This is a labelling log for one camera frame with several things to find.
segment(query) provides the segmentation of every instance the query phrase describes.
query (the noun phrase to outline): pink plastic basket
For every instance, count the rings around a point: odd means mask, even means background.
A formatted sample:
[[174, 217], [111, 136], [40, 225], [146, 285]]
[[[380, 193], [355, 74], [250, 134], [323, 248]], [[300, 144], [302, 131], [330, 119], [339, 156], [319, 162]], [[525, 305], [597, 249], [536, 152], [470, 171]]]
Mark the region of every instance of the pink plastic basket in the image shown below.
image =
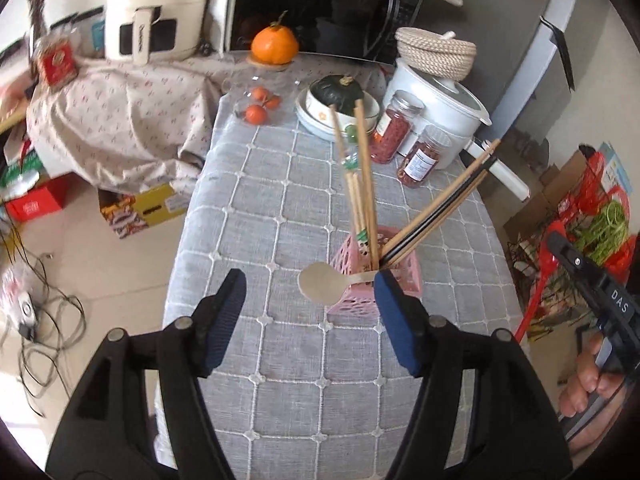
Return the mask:
[[[397, 233], [397, 229], [384, 226], [378, 227], [378, 239], [383, 244]], [[338, 253], [331, 260], [331, 264], [334, 269], [343, 274], [353, 274], [362, 269], [358, 244], [351, 242], [351, 235], [344, 241]], [[422, 298], [422, 275], [415, 251], [412, 251], [401, 262], [391, 267], [391, 271], [405, 294]], [[373, 284], [367, 282], [348, 286], [340, 301], [332, 306], [328, 313], [357, 317], [377, 317], [378, 306], [373, 295]]]

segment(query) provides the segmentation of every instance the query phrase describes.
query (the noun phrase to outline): red box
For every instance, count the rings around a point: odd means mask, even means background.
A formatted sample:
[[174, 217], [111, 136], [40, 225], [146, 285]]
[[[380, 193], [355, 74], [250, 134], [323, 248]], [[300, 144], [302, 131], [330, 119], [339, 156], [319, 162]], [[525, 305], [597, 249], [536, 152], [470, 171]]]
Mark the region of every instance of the red box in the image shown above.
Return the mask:
[[54, 211], [60, 211], [65, 205], [66, 191], [69, 187], [68, 175], [62, 175], [35, 187], [25, 196], [4, 204], [14, 220], [26, 222]]

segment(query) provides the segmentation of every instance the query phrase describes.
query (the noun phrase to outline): pumpkin stem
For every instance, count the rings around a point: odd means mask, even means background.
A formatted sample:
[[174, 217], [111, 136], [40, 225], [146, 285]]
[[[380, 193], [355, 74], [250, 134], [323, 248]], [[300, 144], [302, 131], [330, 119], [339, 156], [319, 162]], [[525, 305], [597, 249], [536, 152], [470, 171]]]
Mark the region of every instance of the pumpkin stem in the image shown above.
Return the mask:
[[278, 18], [277, 22], [271, 22], [271, 27], [279, 27], [282, 24], [282, 19], [284, 18], [284, 15], [289, 12], [289, 9], [285, 10], [280, 17]]

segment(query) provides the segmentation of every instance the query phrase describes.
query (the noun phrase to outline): glass jar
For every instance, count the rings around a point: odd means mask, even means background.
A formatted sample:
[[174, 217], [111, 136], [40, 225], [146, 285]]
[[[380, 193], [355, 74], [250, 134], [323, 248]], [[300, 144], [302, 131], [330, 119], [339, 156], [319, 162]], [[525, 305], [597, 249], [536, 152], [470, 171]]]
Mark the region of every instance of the glass jar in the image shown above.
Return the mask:
[[398, 180], [407, 187], [418, 187], [433, 171], [441, 154], [451, 148], [446, 131], [435, 124], [427, 124], [402, 164], [398, 168]]
[[422, 101], [416, 96], [404, 90], [396, 91], [373, 130], [370, 152], [374, 162], [388, 164], [394, 158], [398, 146], [423, 108]]

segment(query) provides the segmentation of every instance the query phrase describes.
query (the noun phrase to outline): microwave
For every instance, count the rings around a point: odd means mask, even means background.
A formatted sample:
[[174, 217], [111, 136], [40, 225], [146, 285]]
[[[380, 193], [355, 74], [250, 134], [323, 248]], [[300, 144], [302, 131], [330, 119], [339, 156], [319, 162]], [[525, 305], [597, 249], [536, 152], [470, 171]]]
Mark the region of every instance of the microwave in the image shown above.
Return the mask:
[[300, 52], [393, 64], [396, 29], [414, 24], [422, 0], [209, 0], [209, 39], [220, 53], [249, 50], [287, 11]]

